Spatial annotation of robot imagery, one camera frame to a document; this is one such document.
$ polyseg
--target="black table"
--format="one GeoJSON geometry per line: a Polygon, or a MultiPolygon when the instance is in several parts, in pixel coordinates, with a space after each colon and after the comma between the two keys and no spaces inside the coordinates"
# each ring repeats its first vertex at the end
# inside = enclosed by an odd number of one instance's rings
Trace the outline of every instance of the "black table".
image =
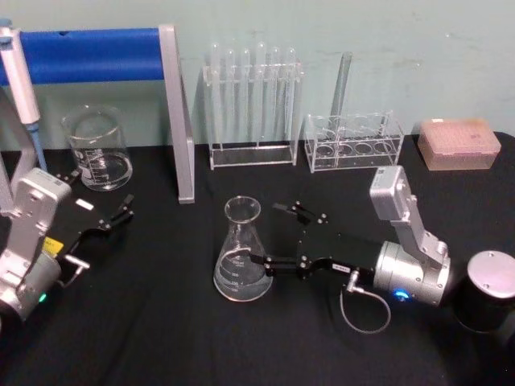
{"type": "MultiPolygon", "coordinates": [[[[503,147],[491,170],[458,172],[428,171],[414,139],[405,140],[399,164],[426,228],[448,243],[453,261],[485,249],[515,255],[515,138],[498,138],[503,147]]],[[[297,199],[328,213],[342,232],[397,239],[369,198],[375,170],[312,175],[300,151],[296,167],[210,171],[207,148],[196,150],[193,205],[177,202],[165,147],[131,149],[134,175],[118,191],[74,187],[106,210],[132,192],[136,215],[108,244],[83,245],[77,256],[92,268],[66,291],[50,292],[23,329],[0,338],[0,384],[515,384],[508,352],[463,329],[449,309],[390,298],[386,332],[352,331],[338,308],[342,277],[278,277],[256,302],[225,300],[212,271],[227,230],[223,205],[235,195],[261,202],[258,231],[280,253],[294,252],[299,226],[270,207],[297,199]]],[[[68,151],[49,151],[47,160],[54,173],[72,168],[68,151]]],[[[2,230],[5,237],[5,221],[2,230]]],[[[364,321],[382,317],[368,304],[358,312],[364,321]]]]}

